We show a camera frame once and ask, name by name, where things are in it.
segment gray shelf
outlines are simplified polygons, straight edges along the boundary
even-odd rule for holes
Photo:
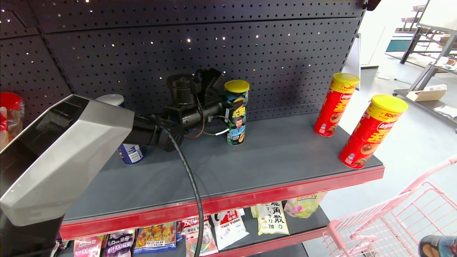
[[[338,128],[334,136],[321,137],[313,131],[316,118],[317,114],[309,114],[248,122],[246,142],[239,146],[228,145],[222,136],[185,140],[182,150],[202,198],[354,171],[338,160],[349,134]],[[382,166],[376,157],[366,164],[366,168]],[[64,223],[186,202],[194,202],[194,195],[176,152],[149,148],[135,166],[124,165],[115,153],[69,208]]]
[[[245,208],[245,215],[243,216],[243,222],[246,227],[246,230],[249,232],[249,235],[244,237],[243,239],[237,241],[236,243],[226,247],[221,252],[227,252],[233,249],[242,248],[246,246],[251,246],[254,244],[271,241],[273,243],[274,240],[287,237],[289,235],[282,235],[282,234],[273,234],[273,235],[258,235],[257,231],[257,219],[253,218],[249,208]],[[294,218],[286,214],[286,222],[287,227],[289,228],[290,235],[297,235],[301,233],[305,233],[308,231],[322,229],[327,226],[329,223],[329,219],[325,215],[324,211],[319,207],[316,212],[314,212],[309,218],[307,219],[299,219]],[[285,248],[280,248],[277,250],[273,250],[271,252],[265,252],[261,254],[253,255],[253,257],[270,257],[270,256],[280,256],[281,254],[285,254],[284,256],[293,257],[293,256],[300,256],[300,257],[307,257],[306,251],[303,248],[302,244],[297,244]],[[65,249],[63,253],[59,256],[61,257],[71,257],[73,256],[73,247],[70,246],[69,248]],[[153,254],[142,254],[141,257],[184,257],[186,256],[186,244],[184,241],[178,242],[175,251],[168,251],[162,253],[153,253]]]
[[[434,65],[434,64],[430,64],[430,66],[435,67],[435,68],[437,68],[437,69],[439,69],[439,70],[443,70],[443,71],[445,71],[445,72],[448,72],[448,73],[452,73],[452,74],[457,75],[457,71],[448,70],[448,69],[446,69],[446,68],[443,68],[443,67],[440,67],[440,66],[436,66],[436,65]]]
[[[434,110],[435,107],[442,106],[445,103],[443,103],[443,102],[441,102],[439,100],[414,102],[414,101],[411,101],[409,98],[406,97],[406,95],[408,94],[408,91],[409,91],[409,89],[396,89],[396,90],[394,90],[394,93],[397,93],[397,94],[403,96],[408,102],[410,102],[410,103],[412,103],[412,104],[414,104],[416,106],[419,106],[422,109],[425,109],[425,110],[429,111],[430,113],[432,113],[436,117],[446,121],[448,124],[453,126],[453,128],[457,129],[457,118],[451,119],[449,117],[441,115],[440,113],[435,112],[435,110]]]

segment chip can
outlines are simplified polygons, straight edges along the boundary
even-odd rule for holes
[[[340,161],[353,169],[364,167],[408,104],[391,95],[375,95],[340,152]]]
[[[457,256],[457,236],[426,236],[419,241],[420,257]]]
[[[119,94],[104,95],[96,100],[124,108],[124,97]],[[144,159],[143,151],[139,145],[121,144],[117,151],[126,165],[135,165]]]
[[[354,93],[360,78],[349,73],[333,74],[332,83],[314,125],[314,131],[324,137],[335,133],[338,122]]]
[[[227,143],[229,145],[240,145],[244,142],[246,135],[246,106],[248,104],[249,83],[244,80],[232,80],[225,83],[225,97],[227,103],[234,106],[233,112],[228,109],[225,117],[231,123],[227,125]]]

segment lay's logo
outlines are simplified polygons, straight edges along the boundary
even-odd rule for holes
[[[352,94],[342,94],[340,96],[340,101],[341,100],[349,100],[351,98]]]
[[[389,130],[393,127],[394,122],[380,123],[377,127],[378,131]]]

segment red shelf edge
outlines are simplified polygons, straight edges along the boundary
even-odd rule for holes
[[[206,214],[212,214],[224,210],[245,208],[258,203],[281,201],[302,195],[350,187],[381,179],[383,175],[384,166],[354,170],[224,197],[207,198],[203,200],[203,209]],[[183,220],[197,215],[197,205],[195,202],[177,203],[143,211],[129,211],[123,214],[109,214],[96,218],[64,221],[60,227],[60,234],[63,240],[72,240],[75,238],[108,234],[119,230]]]

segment pink snack bag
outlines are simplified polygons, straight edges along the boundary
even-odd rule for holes
[[[103,236],[90,236],[74,241],[74,257],[100,257]]]

